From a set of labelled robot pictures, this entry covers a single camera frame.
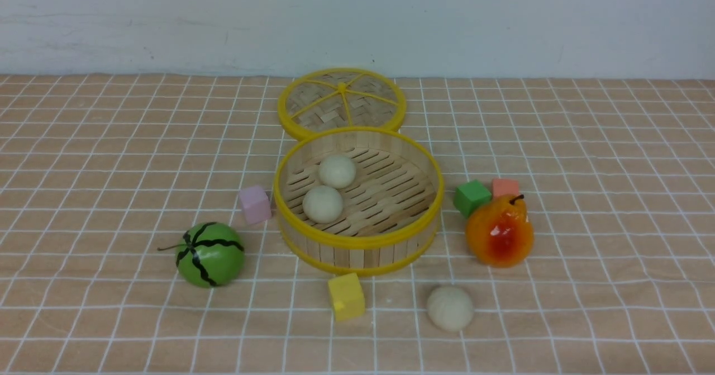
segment grid pattern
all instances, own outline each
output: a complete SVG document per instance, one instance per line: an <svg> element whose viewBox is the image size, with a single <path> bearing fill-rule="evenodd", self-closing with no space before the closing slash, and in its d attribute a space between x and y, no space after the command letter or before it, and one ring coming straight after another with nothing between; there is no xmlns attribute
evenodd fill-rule
<svg viewBox="0 0 715 375"><path fill-rule="evenodd" d="M0 75L0 370L715 372L715 82L397 79L401 133L444 171L444 228L333 324L329 275L236 207L295 143L275 113L290 80ZM537 232L508 270L475 262L450 204L498 175ZM206 220L248 252L214 290L156 252ZM461 334L426 316L444 283L474 298Z"/></svg>

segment toy food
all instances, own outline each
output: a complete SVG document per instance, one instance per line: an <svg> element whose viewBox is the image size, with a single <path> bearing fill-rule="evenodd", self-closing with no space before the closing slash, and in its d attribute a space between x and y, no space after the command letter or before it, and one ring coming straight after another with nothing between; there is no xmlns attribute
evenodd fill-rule
<svg viewBox="0 0 715 375"><path fill-rule="evenodd" d="M441 286L427 298L427 316L440 329L458 332L472 322L474 305L463 289Z"/></svg>
<svg viewBox="0 0 715 375"><path fill-rule="evenodd" d="M467 244L485 265L509 268L531 252L534 229L523 199L523 194L504 194L469 216L465 230Z"/></svg>
<svg viewBox="0 0 715 375"><path fill-rule="evenodd" d="M342 214L342 196L329 186L314 187L303 197L303 212L318 224L333 222Z"/></svg>
<svg viewBox="0 0 715 375"><path fill-rule="evenodd" d="M243 243L238 233L220 222L197 224L184 233L184 242L168 248L179 248L176 265L189 283L199 287L216 287L236 278L245 260Z"/></svg>
<svg viewBox="0 0 715 375"><path fill-rule="evenodd" d="M344 154L332 154L320 162L317 175L324 186L343 189L355 181L358 172L352 159Z"/></svg>

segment wooden cube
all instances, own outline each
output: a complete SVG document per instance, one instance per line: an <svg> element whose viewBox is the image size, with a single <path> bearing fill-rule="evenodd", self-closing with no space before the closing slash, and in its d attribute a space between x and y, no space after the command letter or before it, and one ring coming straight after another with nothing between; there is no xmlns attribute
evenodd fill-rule
<svg viewBox="0 0 715 375"><path fill-rule="evenodd" d="M489 189L475 179L457 187L452 203L464 218L469 218L474 210L489 202L491 198L492 195Z"/></svg>

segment watermelon stem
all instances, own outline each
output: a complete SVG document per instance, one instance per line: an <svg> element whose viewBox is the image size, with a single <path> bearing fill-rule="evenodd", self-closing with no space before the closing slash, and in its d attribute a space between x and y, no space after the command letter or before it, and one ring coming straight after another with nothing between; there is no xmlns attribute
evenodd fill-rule
<svg viewBox="0 0 715 375"><path fill-rule="evenodd" d="M159 250L159 251L161 251L161 250L169 250L169 249L174 249L174 248L178 248L178 247L180 247L180 246L185 246L185 245L186 245L186 243L180 243L180 244L173 245L173 246L168 246L168 247L165 247L165 248L156 248L156 250Z"/></svg>

